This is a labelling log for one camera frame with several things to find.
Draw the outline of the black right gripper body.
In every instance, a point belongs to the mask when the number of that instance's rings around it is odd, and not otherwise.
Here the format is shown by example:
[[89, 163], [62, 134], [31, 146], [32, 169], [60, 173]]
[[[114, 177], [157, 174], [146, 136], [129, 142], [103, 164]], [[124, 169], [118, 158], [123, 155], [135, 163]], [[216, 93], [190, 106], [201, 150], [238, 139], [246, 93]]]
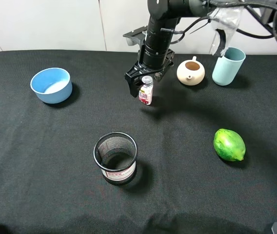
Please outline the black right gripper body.
[[154, 76], [154, 73], [163, 71], [164, 75], [174, 65], [175, 52], [168, 49], [165, 54], [158, 54], [145, 45], [138, 51], [138, 60], [126, 73], [130, 75]]

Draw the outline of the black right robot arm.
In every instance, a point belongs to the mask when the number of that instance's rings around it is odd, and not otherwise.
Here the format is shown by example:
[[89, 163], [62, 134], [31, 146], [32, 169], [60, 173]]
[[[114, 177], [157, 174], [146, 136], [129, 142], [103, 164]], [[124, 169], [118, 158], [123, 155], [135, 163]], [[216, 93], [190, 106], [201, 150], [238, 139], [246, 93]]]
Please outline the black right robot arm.
[[129, 46], [138, 45], [138, 58], [124, 77], [130, 94], [137, 97], [143, 86], [143, 76], [160, 81], [174, 65], [173, 34], [181, 18], [196, 17], [196, 22], [208, 19], [214, 5], [208, 0], [149, 0], [149, 22], [146, 26], [123, 35]]

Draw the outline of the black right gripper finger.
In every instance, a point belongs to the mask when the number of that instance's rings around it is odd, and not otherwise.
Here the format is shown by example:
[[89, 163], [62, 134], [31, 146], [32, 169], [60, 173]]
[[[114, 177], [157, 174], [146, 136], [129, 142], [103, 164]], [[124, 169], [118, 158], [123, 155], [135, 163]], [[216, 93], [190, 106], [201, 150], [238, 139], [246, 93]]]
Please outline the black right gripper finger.
[[133, 97], [137, 97], [139, 95], [141, 87], [143, 86], [141, 75], [130, 75], [128, 73], [125, 73], [124, 77], [128, 83], [130, 94]]
[[155, 81], [161, 81], [163, 76], [164, 76], [164, 72], [159, 71], [159, 72], [154, 73], [153, 78], [154, 78]]

